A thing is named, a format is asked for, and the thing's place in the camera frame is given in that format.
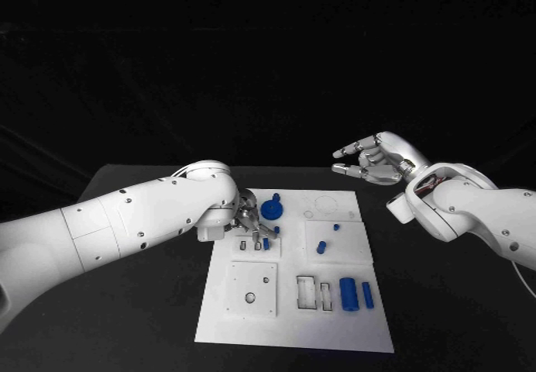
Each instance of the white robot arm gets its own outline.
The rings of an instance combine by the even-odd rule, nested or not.
[[[358,166],[334,164],[331,170],[376,184],[407,182],[387,201],[401,223],[419,221],[429,234],[449,242],[472,233],[494,252],[536,270],[536,195],[523,189],[498,190],[491,180],[462,164],[430,164],[393,133],[381,132],[332,153],[360,151]]]
[[[252,238],[276,234],[259,224],[256,200],[237,190],[229,167],[203,160],[158,178],[66,208],[0,224],[0,332],[54,285],[151,248],[190,228],[223,239],[230,228]]]

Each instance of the cylindrical hole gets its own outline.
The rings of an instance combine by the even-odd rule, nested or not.
[[[247,293],[246,295],[244,295],[244,302],[247,303],[247,304],[252,304],[253,303],[253,300],[255,300],[255,293]]]

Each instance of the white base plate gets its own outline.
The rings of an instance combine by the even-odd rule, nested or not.
[[[236,236],[246,235],[243,229],[229,231],[226,238],[214,242],[195,342],[391,353],[393,344],[371,257],[367,264],[312,263],[305,252],[308,246],[305,243],[305,221],[329,221],[340,224],[361,222],[354,193],[350,191],[250,190],[255,193],[259,207],[262,202],[270,199],[275,192],[280,196],[282,216],[275,221],[265,221],[260,218],[262,224],[270,229],[275,226],[280,228],[278,246],[280,256],[276,254],[279,257],[269,257],[269,255],[260,255],[262,252],[256,251],[259,255],[256,255],[255,260],[250,259],[249,255],[243,260],[239,257],[236,258]],[[363,238],[365,241],[364,230],[360,233],[361,242]],[[240,316],[236,312],[229,314],[226,310],[227,304],[243,298],[242,292],[249,291],[246,288],[236,289],[229,284],[229,265],[231,266],[231,262],[237,261],[276,264],[275,316],[272,317]],[[315,277],[315,300],[318,304],[315,310],[303,310],[296,307],[296,276]],[[341,277],[354,278],[360,302],[357,312],[345,312],[341,309],[338,286]],[[374,299],[373,309],[364,307],[363,281],[370,283]],[[329,312],[321,309],[319,283],[329,284],[332,307]]]

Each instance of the robotic hand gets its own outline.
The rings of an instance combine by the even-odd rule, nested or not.
[[[494,252],[536,270],[536,195],[523,189],[498,190],[491,180],[462,164],[430,164],[393,133],[381,132],[332,153],[357,153],[360,165],[332,164],[335,173],[374,184],[403,178],[404,192],[386,203],[401,223],[416,219],[429,234],[449,242],[472,233]]]
[[[0,332],[54,285],[181,235],[223,239],[231,228],[275,239],[259,224],[253,193],[236,189],[229,167],[203,160],[66,208],[0,224]]]

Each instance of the black table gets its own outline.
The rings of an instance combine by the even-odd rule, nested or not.
[[[108,165],[80,201],[177,168]],[[240,188],[355,192],[394,354],[194,343],[211,244],[190,232],[27,306],[0,335],[1,372],[536,369],[536,301],[510,262],[469,234],[442,243],[417,222],[399,224],[384,202],[401,184],[376,186],[327,168],[233,167],[231,176]]]

